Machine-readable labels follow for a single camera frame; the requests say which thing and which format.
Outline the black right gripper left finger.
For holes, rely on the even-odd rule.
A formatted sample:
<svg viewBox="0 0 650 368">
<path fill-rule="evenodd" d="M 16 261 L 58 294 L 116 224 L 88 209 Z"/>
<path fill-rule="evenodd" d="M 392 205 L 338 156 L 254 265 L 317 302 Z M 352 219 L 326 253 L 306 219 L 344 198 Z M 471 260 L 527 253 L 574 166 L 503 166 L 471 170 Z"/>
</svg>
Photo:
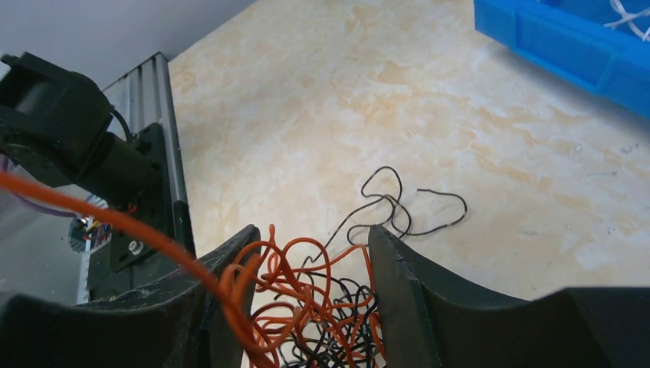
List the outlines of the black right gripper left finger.
<svg viewBox="0 0 650 368">
<path fill-rule="evenodd" d="M 3 367 L 239 367 L 221 303 L 178 268 L 112 301 L 1 295 Z"/>
</svg>

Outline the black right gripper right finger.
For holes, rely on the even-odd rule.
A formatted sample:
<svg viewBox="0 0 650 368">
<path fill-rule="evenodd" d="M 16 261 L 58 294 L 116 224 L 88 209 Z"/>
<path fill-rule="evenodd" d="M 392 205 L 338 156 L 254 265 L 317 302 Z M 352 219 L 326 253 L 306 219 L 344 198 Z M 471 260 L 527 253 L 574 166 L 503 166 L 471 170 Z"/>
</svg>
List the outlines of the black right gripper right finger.
<svg viewBox="0 0 650 368">
<path fill-rule="evenodd" d="M 383 227 L 369 256 L 390 367 L 647 367 L 646 287 L 566 287 L 526 301 L 475 284 Z"/>
</svg>

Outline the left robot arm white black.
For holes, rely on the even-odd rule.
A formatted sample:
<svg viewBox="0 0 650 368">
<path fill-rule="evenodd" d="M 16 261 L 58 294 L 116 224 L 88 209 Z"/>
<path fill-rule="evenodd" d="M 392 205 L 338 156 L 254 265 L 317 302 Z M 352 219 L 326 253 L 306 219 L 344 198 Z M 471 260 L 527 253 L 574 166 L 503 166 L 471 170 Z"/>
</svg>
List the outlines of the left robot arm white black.
<svg viewBox="0 0 650 368">
<path fill-rule="evenodd" d="M 33 54 L 3 54 L 1 152 L 52 188 L 75 184 L 115 206 L 160 181 L 160 165 L 136 148 L 130 130 L 89 77 Z"/>
</svg>

